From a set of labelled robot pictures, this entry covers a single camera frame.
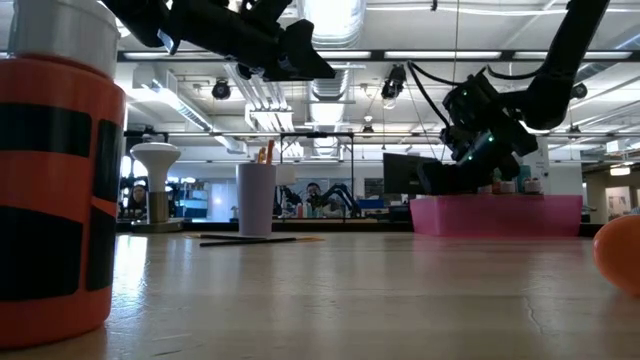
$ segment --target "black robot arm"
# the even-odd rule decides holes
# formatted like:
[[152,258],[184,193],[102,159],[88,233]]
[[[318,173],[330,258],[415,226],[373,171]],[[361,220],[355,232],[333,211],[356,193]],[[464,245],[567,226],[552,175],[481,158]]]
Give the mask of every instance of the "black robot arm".
[[[443,101],[452,124],[434,110],[445,122],[441,140],[452,151],[455,165],[439,161],[420,165],[418,175],[428,194],[442,195],[469,192],[490,184],[493,171],[499,168],[504,179],[517,176],[520,168],[512,153],[525,156],[538,150],[535,136],[520,124],[533,129],[549,130],[565,118],[580,63],[604,16],[609,0],[571,0],[568,12],[553,39],[543,65],[536,72],[520,76],[500,75],[507,80],[533,77],[524,91],[500,94],[484,75],[484,69],[455,85]],[[414,70],[432,79],[409,63],[416,84],[430,101]]]
[[529,88],[502,95],[507,108],[519,109],[528,127],[551,130],[565,119],[575,77],[609,0],[572,0],[549,53]]
[[238,62],[238,72],[266,81],[333,78],[335,71],[311,45],[313,24],[299,20],[282,29],[277,20],[291,0],[244,1],[240,13],[227,0],[103,0],[147,47],[175,54],[182,40]]
[[351,196],[349,192],[349,188],[345,184],[335,184],[327,192],[322,194],[321,204],[327,204],[329,198],[333,195],[338,195],[340,199],[344,202],[344,205],[351,211],[352,216],[359,216],[358,214],[362,213],[358,202]]

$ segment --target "pink box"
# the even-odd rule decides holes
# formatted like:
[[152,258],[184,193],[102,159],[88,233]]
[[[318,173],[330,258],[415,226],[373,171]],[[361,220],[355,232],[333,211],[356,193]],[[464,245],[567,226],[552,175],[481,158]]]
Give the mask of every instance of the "pink box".
[[573,237],[579,195],[457,195],[411,201],[418,234],[443,237]]

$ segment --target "orange cylinder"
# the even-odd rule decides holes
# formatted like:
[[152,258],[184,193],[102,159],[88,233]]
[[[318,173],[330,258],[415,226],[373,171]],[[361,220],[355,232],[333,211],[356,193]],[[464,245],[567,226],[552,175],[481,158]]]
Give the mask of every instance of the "orange cylinder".
[[86,66],[0,61],[0,348],[108,317],[125,110]]

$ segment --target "white lamp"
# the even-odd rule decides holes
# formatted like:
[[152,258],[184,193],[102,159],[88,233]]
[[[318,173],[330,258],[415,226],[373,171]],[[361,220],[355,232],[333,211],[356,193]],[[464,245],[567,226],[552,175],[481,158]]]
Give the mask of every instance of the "white lamp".
[[131,148],[131,156],[147,168],[149,193],[147,194],[147,221],[149,224],[169,220],[169,197],[165,191],[167,173],[180,158],[180,150],[165,143],[138,144]]

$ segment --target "camera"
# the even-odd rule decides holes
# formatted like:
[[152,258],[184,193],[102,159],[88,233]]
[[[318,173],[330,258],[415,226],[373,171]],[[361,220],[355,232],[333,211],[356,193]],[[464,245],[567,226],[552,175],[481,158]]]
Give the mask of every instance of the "camera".
[[397,98],[402,90],[404,90],[404,83],[406,81],[407,73],[404,70],[404,65],[393,64],[389,77],[382,87],[382,98],[385,100],[393,100]]
[[229,80],[219,78],[216,80],[216,84],[211,90],[211,95],[216,100],[227,100],[231,97],[231,88],[229,87]]

